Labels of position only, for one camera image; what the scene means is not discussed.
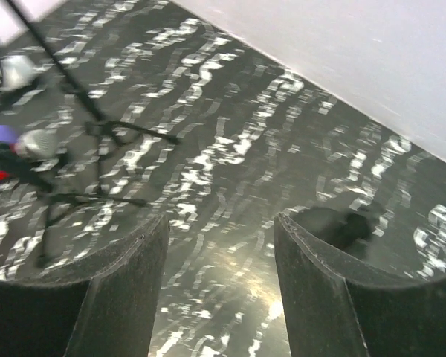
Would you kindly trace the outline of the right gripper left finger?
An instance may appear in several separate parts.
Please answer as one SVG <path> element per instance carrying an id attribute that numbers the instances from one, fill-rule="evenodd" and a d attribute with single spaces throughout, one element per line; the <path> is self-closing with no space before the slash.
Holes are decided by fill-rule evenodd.
<path id="1" fill-rule="evenodd" d="M 156 216 L 41 278 L 0 280 L 0 356 L 146 356 L 169 230 Z"/>

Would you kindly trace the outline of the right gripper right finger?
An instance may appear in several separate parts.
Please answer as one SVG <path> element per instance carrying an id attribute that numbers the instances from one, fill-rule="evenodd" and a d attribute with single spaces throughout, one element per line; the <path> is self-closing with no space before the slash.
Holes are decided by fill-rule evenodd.
<path id="1" fill-rule="evenodd" d="M 446 275 L 415 280 L 381 270 L 283 213 L 274 247 L 293 356 L 446 356 Z"/>

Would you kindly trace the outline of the black tripod shock-mount stand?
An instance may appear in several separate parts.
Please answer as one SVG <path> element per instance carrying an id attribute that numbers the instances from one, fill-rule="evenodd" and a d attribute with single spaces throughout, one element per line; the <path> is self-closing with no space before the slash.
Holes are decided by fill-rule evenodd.
<path id="1" fill-rule="evenodd" d="M 65 192 L 58 188 L 58 185 L 52 181 L 42 178 L 33 167 L 23 158 L 15 154 L 9 145 L 0 143 L 0 171 L 6 172 L 21 183 L 30 184 L 36 188 L 36 192 L 42 196 L 47 208 L 45 210 L 45 221 L 42 240 L 39 244 L 39 256 L 36 261 L 38 268 L 44 268 L 51 261 L 47 254 L 48 229 L 58 222 L 58 219 L 51 218 L 52 207 L 59 202 L 70 204 L 73 208 L 82 205 L 90 205 L 93 201 L 103 201 L 110 199 L 116 202 L 129 203 L 138 207 L 144 207 L 147 204 L 143 199 L 125 199 L 109 193 L 77 193 Z"/>

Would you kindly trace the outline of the white microphone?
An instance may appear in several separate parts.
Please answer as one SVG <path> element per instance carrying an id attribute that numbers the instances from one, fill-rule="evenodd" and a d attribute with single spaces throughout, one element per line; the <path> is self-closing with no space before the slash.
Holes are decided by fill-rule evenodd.
<path id="1" fill-rule="evenodd" d="M 44 129 L 34 129 L 21 134 L 14 145 L 18 156 L 31 161 L 55 158 L 59 147 L 56 134 Z"/>

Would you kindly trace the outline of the black tripod stand pink mic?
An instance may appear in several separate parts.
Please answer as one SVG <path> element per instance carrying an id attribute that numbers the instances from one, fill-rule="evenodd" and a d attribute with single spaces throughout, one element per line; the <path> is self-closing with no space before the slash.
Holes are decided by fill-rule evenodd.
<path id="1" fill-rule="evenodd" d="M 37 26 L 32 24 L 28 17 L 24 14 L 22 9 L 17 5 L 15 1 L 6 0 L 5 3 L 11 8 L 11 10 L 19 17 L 23 25 L 29 30 L 30 35 L 34 40 L 43 48 L 45 53 L 51 59 L 53 64 L 56 66 L 58 71 L 64 77 L 65 81 L 71 87 L 71 93 L 75 94 L 78 101 L 83 105 L 83 107 L 90 113 L 94 118 L 94 122 L 86 122 L 85 130 L 89 135 L 95 136 L 96 138 L 109 137 L 114 143 L 121 147 L 127 144 L 126 141 L 122 141 L 118 138 L 117 134 L 114 132 L 117 128 L 131 129 L 138 133 L 138 135 L 150 135 L 156 138 L 162 138 L 171 144 L 178 145 L 180 140 L 175 135 L 170 135 L 166 133 L 160 133 L 152 129 L 143 128 L 141 126 L 136 126 L 132 123 L 124 123 L 118 120 L 109 120 L 105 114 L 99 109 L 97 102 L 90 98 L 85 87 L 77 80 L 77 78 L 68 70 L 55 55 L 51 46 L 45 41 L 44 36 L 38 31 Z"/>

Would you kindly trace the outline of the purple microphone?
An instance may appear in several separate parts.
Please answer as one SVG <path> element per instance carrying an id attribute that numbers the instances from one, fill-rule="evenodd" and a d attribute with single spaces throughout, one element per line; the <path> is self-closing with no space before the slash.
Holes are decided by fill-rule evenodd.
<path id="1" fill-rule="evenodd" d="M 13 145 L 17 142 L 19 134 L 17 131 L 8 125 L 0 125 L 0 143 L 7 143 Z"/>

